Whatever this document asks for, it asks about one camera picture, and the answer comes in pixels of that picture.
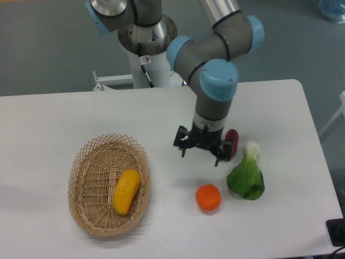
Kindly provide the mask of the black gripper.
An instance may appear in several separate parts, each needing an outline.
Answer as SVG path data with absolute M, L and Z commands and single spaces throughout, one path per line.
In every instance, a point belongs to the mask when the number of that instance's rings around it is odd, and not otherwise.
M 215 157 L 215 167 L 221 161 L 230 161 L 233 157 L 233 140 L 221 140 L 223 128 L 217 131 L 210 131 L 207 126 L 199 128 L 195 123 L 191 131 L 180 125 L 173 145 L 181 150 L 181 157 L 185 156 L 187 149 L 197 147 L 210 151 Z

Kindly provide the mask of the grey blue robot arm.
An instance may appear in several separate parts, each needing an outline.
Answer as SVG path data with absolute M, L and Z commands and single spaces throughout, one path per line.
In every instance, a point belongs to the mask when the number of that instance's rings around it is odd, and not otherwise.
M 197 96 L 192 128 L 178 128 L 174 145 L 210 151 L 217 161 L 235 155 L 238 137 L 223 134 L 239 73 L 232 61 L 264 41 L 261 21 L 245 16 L 236 1 L 201 1 L 212 34 L 196 41 L 180 36 L 161 1 L 87 1 L 100 33 L 117 32 L 130 59 L 135 88 L 170 85 L 176 72 Z

